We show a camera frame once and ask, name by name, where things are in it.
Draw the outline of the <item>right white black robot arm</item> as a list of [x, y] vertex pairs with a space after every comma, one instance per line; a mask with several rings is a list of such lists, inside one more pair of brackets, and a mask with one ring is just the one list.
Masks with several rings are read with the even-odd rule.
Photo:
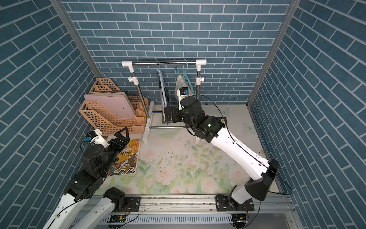
[[179, 106], [165, 110], [171, 122], [183, 122], [197, 137], [223, 150], [248, 173], [249, 180], [232, 190], [231, 200], [243, 204], [251, 198], [266, 199], [279, 169], [278, 161], [269, 161], [252, 151], [218, 117], [206, 115], [194, 96], [187, 96]]

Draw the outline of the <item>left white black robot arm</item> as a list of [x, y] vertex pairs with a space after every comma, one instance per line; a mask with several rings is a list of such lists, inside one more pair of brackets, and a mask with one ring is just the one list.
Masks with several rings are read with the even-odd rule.
[[[82, 169], [77, 172], [65, 188], [61, 200], [44, 225], [46, 229], [69, 229], [79, 212], [108, 176], [118, 155], [130, 142], [129, 129], [123, 128], [106, 141], [99, 129], [87, 134], [92, 145], [81, 157]], [[125, 193], [115, 187], [108, 189], [99, 203], [76, 225], [75, 229], [93, 229], [115, 210], [125, 209]]]

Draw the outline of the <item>teal plastic hanger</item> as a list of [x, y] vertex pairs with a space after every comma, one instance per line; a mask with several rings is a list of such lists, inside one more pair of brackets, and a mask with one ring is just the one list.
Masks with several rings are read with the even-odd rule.
[[193, 86], [192, 86], [192, 83], [191, 83], [191, 81], [188, 77], [188, 74], [187, 74], [187, 70], [189, 69], [188, 61], [186, 59], [184, 59], [184, 61], [185, 61], [186, 68], [176, 66], [175, 70], [178, 73], [178, 75], [181, 75], [183, 77], [184, 81], [187, 84], [187, 87], [188, 87], [188, 90], [189, 90], [190, 94], [193, 95]]

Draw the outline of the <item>light blue plastic hanger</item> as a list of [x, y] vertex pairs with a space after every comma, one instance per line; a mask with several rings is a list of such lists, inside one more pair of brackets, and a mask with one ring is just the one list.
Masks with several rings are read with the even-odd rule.
[[163, 73], [160, 69], [160, 66], [157, 67], [157, 77], [158, 77], [158, 84], [159, 84], [159, 88], [160, 88], [159, 92], [160, 92], [160, 99], [161, 99], [161, 103], [162, 103], [162, 110], [164, 111], [165, 107], [169, 106], [169, 96], [166, 91]]

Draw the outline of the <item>black grey checkered mat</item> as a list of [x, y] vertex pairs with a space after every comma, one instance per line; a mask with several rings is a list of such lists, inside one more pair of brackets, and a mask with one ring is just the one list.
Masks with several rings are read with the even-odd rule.
[[162, 123], [169, 124], [169, 121], [167, 119], [167, 114], [166, 114], [166, 108], [169, 106], [169, 98], [166, 94], [163, 73], [160, 69], [160, 66], [157, 67], [157, 77], [158, 77], [158, 84], [159, 84], [159, 90], [160, 90], [159, 93], [160, 93], [160, 99], [161, 99], [161, 105], [162, 105]]

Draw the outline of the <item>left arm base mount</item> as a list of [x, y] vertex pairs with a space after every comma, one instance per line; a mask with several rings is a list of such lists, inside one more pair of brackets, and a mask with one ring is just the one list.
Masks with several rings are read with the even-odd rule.
[[109, 199], [112, 212], [137, 212], [141, 203], [141, 197], [126, 196], [123, 191], [115, 187], [106, 190], [103, 197]]

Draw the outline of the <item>plaid cream blue scarf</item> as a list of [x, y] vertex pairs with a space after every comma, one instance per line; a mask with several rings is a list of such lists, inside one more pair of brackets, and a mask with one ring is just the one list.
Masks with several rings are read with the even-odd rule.
[[189, 87], [186, 79], [183, 75], [178, 75], [176, 79], [176, 86], [175, 86], [175, 98], [178, 100], [180, 96], [182, 95], [188, 95], [192, 96], [193, 92], [191, 88]]

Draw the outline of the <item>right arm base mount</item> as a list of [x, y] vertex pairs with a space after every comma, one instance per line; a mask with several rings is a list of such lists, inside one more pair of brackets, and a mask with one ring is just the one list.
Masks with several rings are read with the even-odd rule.
[[229, 212], [229, 211], [254, 211], [253, 200], [250, 198], [244, 203], [240, 204], [236, 202], [231, 194], [223, 195], [218, 194], [215, 197], [215, 206], [218, 212]]

